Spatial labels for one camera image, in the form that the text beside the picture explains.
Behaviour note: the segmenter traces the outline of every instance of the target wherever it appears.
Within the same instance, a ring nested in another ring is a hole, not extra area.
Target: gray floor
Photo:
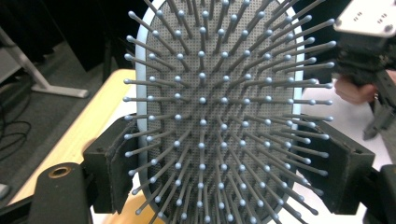
[[[102,85],[102,65],[88,73],[85,72],[65,43],[57,46],[55,53],[48,56],[47,61],[37,68],[51,85],[84,89],[90,91],[91,95],[86,99],[78,99],[31,92],[29,97],[6,114],[6,119],[12,118],[28,104],[18,120],[28,122],[31,131],[23,146],[16,144],[9,149],[16,150],[15,153],[0,161],[0,183],[11,186],[10,194],[0,200],[0,207],[12,199]],[[7,133],[26,132],[26,129],[27,125],[19,124],[10,125],[6,131]]]

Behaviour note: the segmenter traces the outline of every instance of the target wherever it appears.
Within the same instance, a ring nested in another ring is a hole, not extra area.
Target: table surface
[[[101,90],[96,93],[92,98],[92,101],[81,112],[72,126],[54,147],[48,157],[44,159],[41,165],[31,175],[29,180],[14,197],[12,203],[32,195],[34,193],[37,176],[48,167],[65,161],[73,161],[77,163],[82,162],[82,151],[94,139],[96,139],[100,133],[106,129],[106,127],[108,127],[117,118],[128,113],[135,112],[135,104],[122,104],[123,101],[121,99],[123,96],[128,95],[134,97],[135,95],[134,85],[123,85],[123,80],[125,78],[135,78],[135,72],[133,70],[118,70],[111,75]],[[376,154],[374,168],[378,169],[383,164],[391,163],[389,154],[380,135],[372,141],[365,142],[361,139],[362,130],[367,122],[373,117],[368,105],[351,105],[341,100],[335,94],[333,89],[308,89],[304,92],[303,98],[333,100],[333,106],[305,105],[302,107],[302,112],[318,116],[333,116],[334,121],[331,123],[332,126],[346,134],[348,137],[369,148]],[[137,178],[134,178],[134,188],[137,186],[138,180]],[[365,210],[362,205],[360,206],[356,216],[337,216],[331,214],[326,209],[320,198],[310,190],[299,187],[298,185],[295,185],[293,189],[304,195],[306,203],[319,210],[318,216],[313,216],[309,212],[305,212],[303,208],[299,210],[303,214],[303,219],[309,223],[361,223],[362,221],[362,216],[364,215]],[[139,201],[142,196],[143,195],[139,194],[137,196],[130,197],[129,201],[134,199]],[[301,208],[301,206],[294,202],[293,199],[289,199],[288,203],[293,208]],[[131,218],[136,218],[132,210],[128,215],[129,216],[126,219],[128,221],[125,223],[131,223]],[[139,217],[139,222],[142,221],[141,218],[143,217],[148,218],[152,216],[152,211],[148,211],[146,216]],[[280,211],[279,217],[284,223],[297,223],[296,219],[285,210]],[[111,223],[115,220],[113,219],[115,218],[114,216],[109,218],[94,215],[93,218],[96,220],[95,223]]]

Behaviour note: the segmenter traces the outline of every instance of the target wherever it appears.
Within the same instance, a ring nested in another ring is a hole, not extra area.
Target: hand
[[[396,71],[387,70],[393,82],[396,83]],[[376,87],[373,84],[356,86],[348,77],[341,76],[334,84],[335,93],[343,100],[360,105],[366,102],[372,102],[375,98]]]

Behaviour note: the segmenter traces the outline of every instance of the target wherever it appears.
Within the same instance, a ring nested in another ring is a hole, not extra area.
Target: gray bristle
[[[290,11],[298,0],[145,0],[152,21],[128,13],[141,25],[140,32],[147,31],[139,40],[126,37],[142,51],[124,55],[145,66],[144,71],[136,67],[137,80],[124,80],[145,86],[145,94],[123,98],[147,111],[125,116],[147,125],[124,135],[144,142],[125,157],[147,157],[128,173],[140,176],[133,195],[149,192],[137,215],[150,204],[150,223],[156,218],[168,223],[281,223],[277,213],[283,208],[306,223],[287,197],[318,213],[290,186],[295,182],[319,196],[326,193],[297,175],[296,168],[326,176],[327,171],[310,166],[311,160],[298,153],[321,158],[329,154],[294,145],[329,139],[327,134],[297,131],[296,126],[313,129],[315,121],[332,117],[294,110],[332,104],[295,94],[301,88],[332,87],[302,80],[303,71],[334,67],[316,58],[304,60],[305,53],[336,46],[331,41],[304,47],[315,42],[309,35],[334,20],[304,31],[299,31],[301,25],[314,18],[296,20],[323,1],[294,14]]]

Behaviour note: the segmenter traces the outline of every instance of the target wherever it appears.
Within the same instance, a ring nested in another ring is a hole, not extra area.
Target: metal stand
[[[52,86],[37,70],[32,62],[26,57],[21,49],[9,38],[6,32],[0,27],[0,41],[5,45],[6,51],[12,58],[23,67],[29,75],[35,80],[35,85],[32,87],[33,91],[41,91],[45,93],[59,94],[65,96],[72,96],[77,98],[86,98],[89,92],[86,90],[79,90],[74,88],[66,88],[59,86]]]

